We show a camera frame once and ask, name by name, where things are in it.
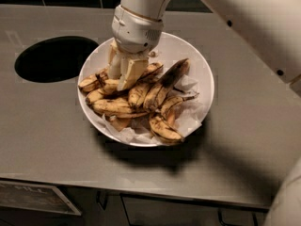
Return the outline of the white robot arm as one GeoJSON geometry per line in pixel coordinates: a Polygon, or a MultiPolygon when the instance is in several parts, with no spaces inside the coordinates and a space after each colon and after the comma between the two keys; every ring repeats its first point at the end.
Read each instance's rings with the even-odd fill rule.
{"type": "MultiPolygon", "coordinates": [[[[119,49],[138,53],[154,48],[171,0],[121,0],[113,36],[119,49]]],[[[231,27],[255,54],[301,96],[301,0],[200,0],[231,27]]]]}

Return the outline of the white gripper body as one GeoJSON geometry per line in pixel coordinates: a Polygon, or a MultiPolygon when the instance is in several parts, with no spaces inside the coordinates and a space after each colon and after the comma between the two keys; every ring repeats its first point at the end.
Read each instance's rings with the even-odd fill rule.
{"type": "Polygon", "coordinates": [[[155,48],[162,34],[164,24],[135,15],[117,6],[112,22],[112,32],[120,50],[136,54],[155,48]]]}

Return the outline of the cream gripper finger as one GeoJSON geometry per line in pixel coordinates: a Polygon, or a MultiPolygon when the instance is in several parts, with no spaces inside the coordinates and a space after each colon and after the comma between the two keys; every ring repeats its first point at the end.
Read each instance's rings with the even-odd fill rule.
{"type": "Polygon", "coordinates": [[[118,53],[119,84],[118,90],[130,89],[149,65],[149,58],[143,53],[118,53]]]}
{"type": "Polygon", "coordinates": [[[120,62],[122,53],[115,40],[110,44],[109,57],[108,57],[108,77],[111,79],[119,79],[120,72],[120,62]]]}

